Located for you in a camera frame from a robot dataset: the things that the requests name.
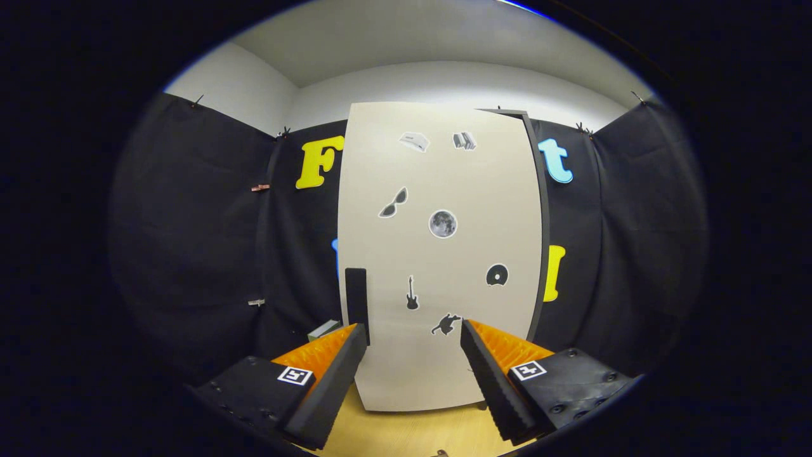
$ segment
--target clothespin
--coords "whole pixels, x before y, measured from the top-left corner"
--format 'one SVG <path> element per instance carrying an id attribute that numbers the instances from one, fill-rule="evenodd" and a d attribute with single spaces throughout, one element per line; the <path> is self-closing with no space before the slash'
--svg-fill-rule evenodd
<path id="1" fill-rule="evenodd" d="M 643 105 L 645 105 L 645 104 L 646 104 L 646 102 L 644 102 L 644 101 L 643 101 L 643 99 L 642 99 L 642 98 L 640 98 L 640 96 L 639 96 L 639 95 L 635 94 L 633 90 L 629 90 L 629 92 L 631 92 L 632 94 L 634 94 L 634 96 L 635 96 L 635 97 L 637 97 L 637 100 L 640 100 L 640 103 L 642 103 Z"/>

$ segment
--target black fabric backdrop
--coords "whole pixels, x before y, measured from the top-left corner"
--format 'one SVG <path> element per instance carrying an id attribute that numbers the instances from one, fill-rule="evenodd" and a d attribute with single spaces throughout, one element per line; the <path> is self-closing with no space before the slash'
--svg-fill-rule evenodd
<path id="1" fill-rule="evenodd" d="M 274 357 L 340 320 L 335 252 L 341 151 L 318 187 L 296 189 L 302 145 L 346 121 L 278 141 L 161 94 L 133 134 L 111 198 L 113 271 L 143 332 L 187 382 L 253 354 Z M 577 346 L 630 376 L 672 343 L 707 252 L 701 180 L 676 119 L 640 105 L 594 135 L 532 120 L 568 152 L 547 176 L 558 298 L 534 342 Z M 255 184 L 270 184 L 254 193 Z M 248 301 L 264 298 L 261 307 Z"/>

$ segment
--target sticker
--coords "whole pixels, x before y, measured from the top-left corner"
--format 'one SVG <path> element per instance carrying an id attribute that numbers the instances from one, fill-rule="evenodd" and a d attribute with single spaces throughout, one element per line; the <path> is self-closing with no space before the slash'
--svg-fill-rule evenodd
<path id="1" fill-rule="evenodd" d="M 501 263 L 496 263 L 488 268 L 488 274 L 485 276 L 485 282 L 488 285 L 505 285 L 508 282 L 508 268 Z"/>
<path id="2" fill-rule="evenodd" d="M 456 149 L 474 150 L 477 147 L 477 143 L 473 140 L 471 132 L 454 133 L 452 139 Z"/>
<path id="3" fill-rule="evenodd" d="M 417 296 L 412 292 L 412 279 L 413 275 L 408 277 L 408 295 L 406 295 L 406 307 L 410 310 L 416 310 L 420 307 L 420 303 L 417 302 Z"/>
<path id="4" fill-rule="evenodd" d="M 404 187 L 400 190 L 400 192 L 398 192 L 398 194 L 395 196 L 395 199 L 392 200 L 392 203 L 389 203 L 388 205 L 383 207 L 378 217 L 386 219 L 387 217 L 392 217 L 393 215 L 395 215 L 395 213 L 398 212 L 397 205 L 402 205 L 406 203 L 406 198 L 408 198 L 408 193 L 406 191 L 406 188 Z"/>
<path id="5" fill-rule="evenodd" d="M 434 332 L 436 332 L 439 329 L 441 332 L 443 332 L 443 335 L 447 336 L 449 333 L 454 331 L 455 328 L 453 326 L 454 321 L 461 319 L 462 318 L 456 314 L 452 316 L 451 313 L 447 313 L 446 316 L 440 320 L 440 323 L 437 324 L 437 327 L 431 329 L 431 334 L 434 335 Z"/>
<path id="6" fill-rule="evenodd" d="M 423 136 L 422 133 L 406 132 L 400 136 L 398 141 L 420 152 L 425 152 L 425 150 L 429 149 L 429 139 Z"/>
<path id="7" fill-rule="evenodd" d="M 558 143 L 552 138 L 547 138 L 538 143 L 538 150 L 544 154 L 547 172 L 550 173 L 551 178 L 561 184 L 572 181 L 572 172 L 564 170 L 564 157 L 567 157 L 567 150 L 558 146 Z"/>
<path id="8" fill-rule="evenodd" d="M 437 210 L 429 218 L 429 230 L 437 238 L 450 238 L 456 233 L 456 217 L 446 210 Z"/>
<path id="9" fill-rule="evenodd" d="M 519 378 L 519 381 L 527 381 L 531 377 L 541 376 L 547 372 L 547 370 L 536 361 L 516 365 L 511 368 L 511 371 Z"/>
<path id="10" fill-rule="evenodd" d="M 285 368 L 285 371 L 283 371 L 282 374 L 276 379 L 284 382 L 290 382 L 291 384 L 305 385 L 307 380 L 310 379 L 311 375 L 313 375 L 313 372 L 310 370 L 287 367 Z"/>

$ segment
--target black rectangular block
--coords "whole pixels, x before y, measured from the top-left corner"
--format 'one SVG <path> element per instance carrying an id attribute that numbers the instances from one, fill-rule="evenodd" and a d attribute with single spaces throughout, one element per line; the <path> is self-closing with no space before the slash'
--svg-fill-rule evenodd
<path id="1" fill-rule="evenodd" d="M 518 446 L 555 431 L 552 423 L 543 415 L 537 418 L 532 404 L 525 403 L 513 389 L 476 329 L 467 320 L 463 320 L 460 346 L 468 357 L 473 375 L 503 440 L 511 440 L 513 446 Z"/>
<path id="2" fill-rule="evenodd" d="M 287 421 L 315 381 L 308 370 L 246 357 L 193 393 L 229 420 L 268 433 Z"/>
<path id="3" fill-rule="evenodd" d="M 507 375 L 522 398 L 538 405 L 557 429 L 599 407 L 631 381 L 575 348 L 523 363 Z"/>
<path id="4" fill-rule="evenodd" d="M 313 392 L 284 425 L 285 436 L 304 448 L 322 449 L 333 429 L 341 403 L 366 352 L 365 325 L 358 324 Z"/>
<path id="5" fill-rule="evenodd" d="M 366 345 L 369 346 L 369 310 L 366 301 L 366 268 L 345 268 L 344 287 L 347 291 L 349 324 L 363 324 Z"/>

